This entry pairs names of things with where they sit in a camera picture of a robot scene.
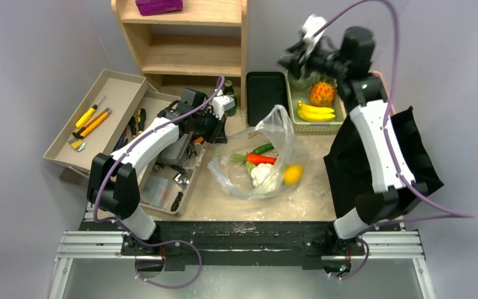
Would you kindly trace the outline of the orange toy carrot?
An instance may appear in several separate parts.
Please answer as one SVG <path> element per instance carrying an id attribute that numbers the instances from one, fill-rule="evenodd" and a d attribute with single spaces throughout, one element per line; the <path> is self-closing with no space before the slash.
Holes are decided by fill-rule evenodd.
<path id="1" fill-rule="evenodd" d="M 253 154 L 253 153 L 248 153 L 248 154 L 234 154 L 233 155 L 233 160 L 234 162 L 237 163 L 252 163 L 254 165 L 259 165 L 259 164 L 275 164 L 276 163 L 276 158 L 274 157 L 269 157 L 269 156 L 263 156 L 260 154 Z"/>

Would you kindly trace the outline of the green netted toy melon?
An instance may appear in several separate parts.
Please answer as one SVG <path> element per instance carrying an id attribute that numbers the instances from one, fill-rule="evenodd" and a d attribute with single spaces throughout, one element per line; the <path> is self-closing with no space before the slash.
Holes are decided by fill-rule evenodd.
<path id="1" fill-rule="evenodd" d="M 311 72 L 308 77 L 300 78 L 296 78 L 290 74 L 288 75 L 288 80 L 291 87 L 298 90 L 306 90 L 311 88 L 320 79 L 320 76 L 318 72 Z"/>

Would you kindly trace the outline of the black fabric tote bag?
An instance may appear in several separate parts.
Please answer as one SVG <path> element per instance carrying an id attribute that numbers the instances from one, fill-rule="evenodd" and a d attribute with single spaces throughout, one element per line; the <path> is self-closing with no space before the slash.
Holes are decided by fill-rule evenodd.
<path id="1" fill-rule="evenodd" d="M 413 109 L 386 115 L 387 104 L 356 107 L 324 156 L 337 218 L 365 224 L 394 219 L 443 187 L 426 151 Z"/>

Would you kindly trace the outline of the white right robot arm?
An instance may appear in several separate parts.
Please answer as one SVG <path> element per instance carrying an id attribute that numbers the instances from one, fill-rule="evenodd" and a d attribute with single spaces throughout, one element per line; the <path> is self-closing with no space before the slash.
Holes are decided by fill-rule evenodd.
<path id="1" fill-rule="evenodd" d="M 409 169 L 388 111 L 388 94 L 382 80 L 370 72 L 372 32 L 350 27 L 341 47 L 333 51 L 322 48 L 323 40 L 321 30 L 303 28 L 300 41 L 278 62 L 295 78 L 313 72 L 334 78 L 347 110 L 324 158 L 333 196 L 354 200 L 354 207 L 331 222 L 324 237 L 326 249 L 338 254 L 370 226 L 412 211 L 428 186 Z"/>

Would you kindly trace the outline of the clear plastic grocery bag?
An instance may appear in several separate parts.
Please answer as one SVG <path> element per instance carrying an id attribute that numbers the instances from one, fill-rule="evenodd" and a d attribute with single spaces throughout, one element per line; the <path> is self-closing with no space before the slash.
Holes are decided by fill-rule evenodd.
<path id="1" fill-rule="evenodd" d="M 236 199 L 268 199 L 296 187 L 309 152 L 296 136 L 285 107 L 276 105 L 255 126 L 216 147 L 208 169 L 223 191 Z"/>

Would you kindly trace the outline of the white toy cauliflower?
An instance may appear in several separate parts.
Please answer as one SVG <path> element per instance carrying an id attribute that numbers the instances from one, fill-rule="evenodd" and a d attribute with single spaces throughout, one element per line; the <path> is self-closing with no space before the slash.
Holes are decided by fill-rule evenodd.
<path id="1" fill-rule="evenodd" d="M 273 170 L 273 164 L 260 163 L 250 171 L 252 184 L 260 193 L 270 193 L 280 187 L 281 175 L 278 172 L 273 173 Z"/>

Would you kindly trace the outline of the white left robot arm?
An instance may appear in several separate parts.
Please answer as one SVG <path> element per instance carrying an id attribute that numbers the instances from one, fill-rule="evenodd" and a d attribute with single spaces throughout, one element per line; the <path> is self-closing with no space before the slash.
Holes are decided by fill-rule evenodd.
<path id="1" fill-rule="evenodd" d="M 211 96 L 187 88 L 126 146 L 93 158 L 87 199 L 96 209 L 110 212 L 113 221 L 122 223 L 137 237 L 136 246 L 144 254 L 155 254 L 161 238 L 155 234 L 157 225 L 139 205 L 139 175 L 160 152 L 190 133 L 208 143 L 226 143 L 225 110 L 229 104 L 220 87 Z"/>

